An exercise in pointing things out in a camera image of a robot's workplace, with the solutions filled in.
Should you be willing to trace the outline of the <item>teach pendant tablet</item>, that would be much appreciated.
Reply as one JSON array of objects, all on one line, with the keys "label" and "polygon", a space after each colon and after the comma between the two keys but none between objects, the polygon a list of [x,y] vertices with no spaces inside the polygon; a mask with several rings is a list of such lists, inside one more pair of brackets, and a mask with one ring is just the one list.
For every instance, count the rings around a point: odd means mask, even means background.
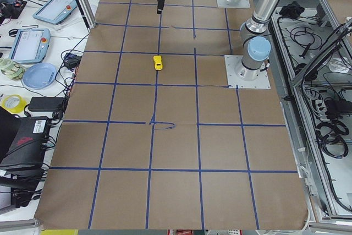
[{"label": "teach pendant tablet", "polygon": [[49,0],[36,13],[34,19],[50,24],[62,23],[77,7],[75,0]]},{"label": "teach pendant tablet", "polygon": [[20,64],[40,63],[46,56],[50,38],[48,29],[19,30],[9,58]]}]

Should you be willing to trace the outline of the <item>black cloth bundle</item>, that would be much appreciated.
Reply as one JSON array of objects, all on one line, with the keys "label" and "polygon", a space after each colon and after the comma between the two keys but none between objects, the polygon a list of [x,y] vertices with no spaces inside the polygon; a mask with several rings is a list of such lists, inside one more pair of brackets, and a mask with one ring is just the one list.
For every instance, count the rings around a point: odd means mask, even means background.
[{"label": "black cloth bundle", "polygon": [[304,11],[304,7],[302,7],[298,2],[293,1],[290,4],[283,6],[279,14],[286,18],[296,19],[300,17]]}]

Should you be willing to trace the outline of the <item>green tape rolls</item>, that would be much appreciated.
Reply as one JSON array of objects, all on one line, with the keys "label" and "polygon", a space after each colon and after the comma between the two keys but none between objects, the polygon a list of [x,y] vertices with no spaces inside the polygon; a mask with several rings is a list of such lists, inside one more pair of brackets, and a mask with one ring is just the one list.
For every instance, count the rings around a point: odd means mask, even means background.
[{"label": "green tape rolls", "polygon": [[7,78],[14,81],[19,81],[23,78],[24,73],[26,72],[26,68],[23,65],[8,58],[1,58],[0,61],[1,72]]}]

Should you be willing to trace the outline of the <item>yellow beetle toy car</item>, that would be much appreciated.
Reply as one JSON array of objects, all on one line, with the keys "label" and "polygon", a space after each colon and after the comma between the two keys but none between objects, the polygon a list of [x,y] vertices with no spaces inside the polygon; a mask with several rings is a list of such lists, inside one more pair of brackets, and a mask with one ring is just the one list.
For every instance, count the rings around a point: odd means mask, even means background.
[{"label": "yellow beetle toy car", "polygon": [[162,56],[160,55],[153,56],[153,63],[156,71],[163,69]]}]

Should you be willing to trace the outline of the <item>brown paper table mat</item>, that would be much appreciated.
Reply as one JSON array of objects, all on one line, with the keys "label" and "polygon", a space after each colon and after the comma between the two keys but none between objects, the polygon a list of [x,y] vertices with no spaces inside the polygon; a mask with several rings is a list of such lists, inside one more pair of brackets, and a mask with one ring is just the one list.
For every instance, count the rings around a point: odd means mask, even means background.
[{"label": "brown paper table mat", "polygon": [[44,228],[304,226],[276,88],[227,85],[224,56],[243,53],[251,13],[100,0],[35,214]]}]

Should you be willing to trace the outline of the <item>upper teach pendant tablet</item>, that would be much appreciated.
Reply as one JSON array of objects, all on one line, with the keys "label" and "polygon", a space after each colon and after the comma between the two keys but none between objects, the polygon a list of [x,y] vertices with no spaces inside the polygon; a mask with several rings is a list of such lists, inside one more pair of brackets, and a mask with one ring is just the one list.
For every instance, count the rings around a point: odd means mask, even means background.
[{"label": "upper teach pendant tablet", "polygon": [[75,0],[49,0],[36,13],[34,19],[50,24],[62,23],[77,7]]}]

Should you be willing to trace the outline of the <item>light blue plate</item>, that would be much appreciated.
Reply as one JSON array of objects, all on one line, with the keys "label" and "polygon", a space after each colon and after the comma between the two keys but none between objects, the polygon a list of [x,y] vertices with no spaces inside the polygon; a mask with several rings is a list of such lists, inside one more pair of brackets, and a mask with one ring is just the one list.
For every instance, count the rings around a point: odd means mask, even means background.
[{"label": "light blue plate", "polygon": [[22,83],[27,88],[43,89],[54,82],[56,67],[51,63],[37,63],[28,68],[23,75]]}]

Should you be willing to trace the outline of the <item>yellow tape roll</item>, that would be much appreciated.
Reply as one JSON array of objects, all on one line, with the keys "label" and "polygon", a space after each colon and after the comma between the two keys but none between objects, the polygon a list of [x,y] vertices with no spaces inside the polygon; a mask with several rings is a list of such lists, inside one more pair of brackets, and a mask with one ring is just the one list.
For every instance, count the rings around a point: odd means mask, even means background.
[{"label": "yellow tape roll", "polygon": [[18,114],[24,110],[27,102],[20,95],[9,95],[4,98],[1,106],[12,114]]}]

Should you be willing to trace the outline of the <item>black power adapter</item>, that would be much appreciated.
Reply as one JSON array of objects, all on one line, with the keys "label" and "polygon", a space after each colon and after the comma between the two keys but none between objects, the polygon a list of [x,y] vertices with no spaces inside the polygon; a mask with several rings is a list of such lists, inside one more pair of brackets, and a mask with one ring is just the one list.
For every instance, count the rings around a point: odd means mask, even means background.
[{"label": "black power adapter", "polygon": [[63,97],[33,97],[28,105],[32,112],[55,112],[63,107]]}]

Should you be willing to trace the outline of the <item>black computer box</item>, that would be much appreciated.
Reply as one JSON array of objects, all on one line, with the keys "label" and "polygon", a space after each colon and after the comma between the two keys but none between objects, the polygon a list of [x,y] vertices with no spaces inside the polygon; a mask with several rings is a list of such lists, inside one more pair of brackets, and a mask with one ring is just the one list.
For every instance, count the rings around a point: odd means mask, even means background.
[{"label": "black computer box", "polygon": [[1,108],[1,170],[42,167],[51,120],[46,116],[16,117]]}]

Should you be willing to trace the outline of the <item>lower teach pendant tablet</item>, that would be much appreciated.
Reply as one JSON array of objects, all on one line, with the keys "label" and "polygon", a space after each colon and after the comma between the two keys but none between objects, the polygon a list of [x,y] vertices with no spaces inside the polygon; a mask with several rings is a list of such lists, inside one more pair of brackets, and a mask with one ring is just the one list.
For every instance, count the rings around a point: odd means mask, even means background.
[{"label": "lower teach pendant tablet", "polygon": [[48,29],[19,30],[9,58],[20,64],[40,63],[46,56],[50,38]]}]

